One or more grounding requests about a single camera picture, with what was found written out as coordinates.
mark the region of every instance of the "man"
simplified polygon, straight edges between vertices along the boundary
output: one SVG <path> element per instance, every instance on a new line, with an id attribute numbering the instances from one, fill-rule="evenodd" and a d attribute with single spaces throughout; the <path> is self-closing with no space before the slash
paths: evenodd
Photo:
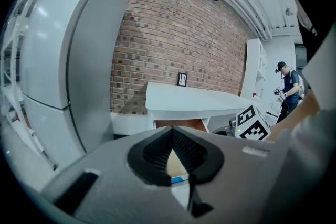
<path id="1" fill-rule="evenodd" d="M 299 101 L 299 75 L 291 70 L 285 62 L 279 62 L 276 73 L 281 72 L 284 75 L 285 87 L 282 90 L 283 95 L 279 96 L 278 101 L 282 101 L 279 123 L 287 117 L 298 105 Z"/>
<path id="2" fill-rule="evenodd" d="M 336 8 L 334 0 L 295 1 L 299 30 L 307 49 L 308 64 L 303 75 L 309 90 L 303 102 L 288 117 L 270 128 L 271 134 L 267 140 L 276 141 L 280 138 L 280 144 L 275 145 L 278 149 L 287 143 L 287 155 L 283 160 L 282 175 L 278 177 L 271 194 L 280 203 L 271 204 L 271 199 L 267 201 L 267 209 L 271 210 L 267 215 L 277 219 L 274 217 L 263 223 L 310 221 L 312 216 L 323 216 L 328 221 L 333 213 L 332 208 L 325 210 L 329 204 L 323 201 L 328 200 L 330 191 L 335 188 Z M 313 178 L 320 179 L 323 176 L 319 184 L 309 186 L 308 182 L 312 182 Z M 281 208 L 290 204 L 296 204 L 297 207 L 290 206 L 288 211 L 293 214 L 286 215 Z"/>

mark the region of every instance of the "white shelf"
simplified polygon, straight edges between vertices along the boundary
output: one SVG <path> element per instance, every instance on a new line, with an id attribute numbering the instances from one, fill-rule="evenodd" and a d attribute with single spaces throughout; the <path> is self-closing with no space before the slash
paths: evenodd
<path id="1" fill-rule="evenodd" d="M 13 42 L 13 40 L 14 40 L 14 36 L 10 36 L 10 38 L 4 42 L 5 45 L 3 46 L 2 51 L 5 51 L 10 46 L 10 44 Z"/>
<path id="2" fill-rule="evenodd" d="M 272 115 L 270 115 L 268 113 L 265 114 L 266 119 L 267 119 L 267 123 L 270 126 L 273 126 L 273 125 L 277 124 L 277 121 L 278 121 L 278 118 L 279 118 L 279 115 L 280 115 L 280 111 L 276 111 L 273 108 L 268 108 L 266 110 L 266 112 L 269 112 L 269 113 L 272 114 Z"/>
<path id="3" fill-rule="evenodd" d="M 12 110 L 12 111 L 9 112 L 9 118 L 11 120 L 16 119 L 16 112 L 15 112 L 15 110 Z"/>
<path id="4" fill-rule="evenodd" d="M 20 83 L 16 83 L 16 86 L 17 86 L 17 97 L 18 97 L 18 100 L 19 100 L 19 102 L 22 102 L 23 101 L 23 95 L 22 95 Z M 3 92 L 5 94 L 5 97 L 7 97 L 8 101 L 12 105 L 12 107 L 14 107 L 15 110 L 18 111 L 20 109 L 20 104 L 16 104 L 15 103 L 15 99 L 14 99 L 15 92 L 14 92 L 13 86 L 12 85 L 8 85 L 8 86 L 4 87 Z"/>
<path id="5" fill-rule="evenodd" d="M 209 123 L 209 120 L 210 118 L 205 118 L 205 119 L 202 119 L 202 122 L 203 122 L 203 125 L 204 125 L 204 128 L 205 130 L 209 133 L 209 129 L 208 129 L 208 123 Z"/>
<path id="6" fill-rule="evenodd" d="M 24 124 L 19 121 L 16 120 L 14 122 L 11 123 L 14 131 L 17 133 L 17 135 L 21 138 L 21 140 L 28 146 L 30 147 L 36 154 L 39 155 L 39 153 L 37 152 L 35 146 L 33 145 L 33 143 L 31 142 L 30 138 L 28 137 L 29 135 L 32 135 L 33 130 L 28 128 L 29 134 L 27 134 Z"/>
<path id="7" fill-rule="evenodd" d="M 270 104 L 271 104 L 270 102 L 268 102 L 268 101 L 266 101 L 266 100 L 264 100 L 264 99 L 261 99 L 261 98 L 254 98 L 254 97 L 253 97 L 253 99 L 254 99 L 255 101 L 257 101 L 257 102 L 263 104 L 263 105 L 270 105 Z"/>
<path id="8" fill-rule="evenodd" d="M 235 114 L 256 100 L 192 87 L 148 82 L 146 108 L 154 120 L 204 119 L 211 116 Z"/>
<path id="9" fill-rule="evenodd" d="M 260 72 L 260 70 L 257 70 L 257 77 L 258 78 L 264 78 L 264 75 Z"/>
<path id="10" fill-rule="evenodd" d="M 262 63 L 263 61 L 262 60 L 263 60 L 262 56 L 260 55 L 259 56 L 259 61 L 258 61 L 258 69 L 260 69 L 260 70 L 263 68 L 263 63 Z"/>
<path id="11" fill-rule="evenodd" d="M 6 72 L 4 72 L 4 75 L 6 76 L 6 78 L 11 82 L 12 80 L 10 79 L 10 75 L 8 75 Z"/>

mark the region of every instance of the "white cabinet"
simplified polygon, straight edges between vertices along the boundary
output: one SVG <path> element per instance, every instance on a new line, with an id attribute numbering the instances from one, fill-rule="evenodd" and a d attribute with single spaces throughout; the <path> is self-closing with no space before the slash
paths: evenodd
<path id="1" fill-rule="evenodd" d="M 69 108 L 51 108 L 24 95 L 27 115 L 43 148 L 63 169 L 84 155 Z"/>
<path id="2" fill-rule="evenodd" d="M 270 106 L 269 102 L 263 100 L 267 66 L 267 55 L 264 47 L 258 38 L 247 41 L 247 59 L 244 83 L 240 96 L 252 99 L 254 93 L 259 99 L 254 100 L 262 104 L 261 111 L 266 112 Z"/>
<path id="3" fill-rule="evenodd" d="M 147 85 L 146 108 L 153 115 L 152 120 L 205 119 L 235 114 L 252 104 L 260 105 L 257 100 L 227 92 L 154 82 Z"/>

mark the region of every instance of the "refrigerator door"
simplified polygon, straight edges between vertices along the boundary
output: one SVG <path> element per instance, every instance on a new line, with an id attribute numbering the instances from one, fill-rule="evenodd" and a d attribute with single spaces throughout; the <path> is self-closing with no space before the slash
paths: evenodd
<path id="1" fill-rule="evenodd" d="M 70 111 L 87 152 L 113 139 L 111 67 L 127 4 L 127 0 L 88 0 L 73 35 L 67 86 Z"/>
<path id="2" fill-rule="evenodd" d="M 59 169 L 85 154 L 72 123 L 69 108 L 55 109 L 24 95 L 29 122 L 46 153 Z"/>
<path id="3" fill-rule="evenodd" d="M 54 108 L 63 109 L 68 105 L 66 62 L 69 45 L 87 1 L 36 1 L 28 14 L 28 29 L 20 56 L 21 86 L 27 96 Z"/>

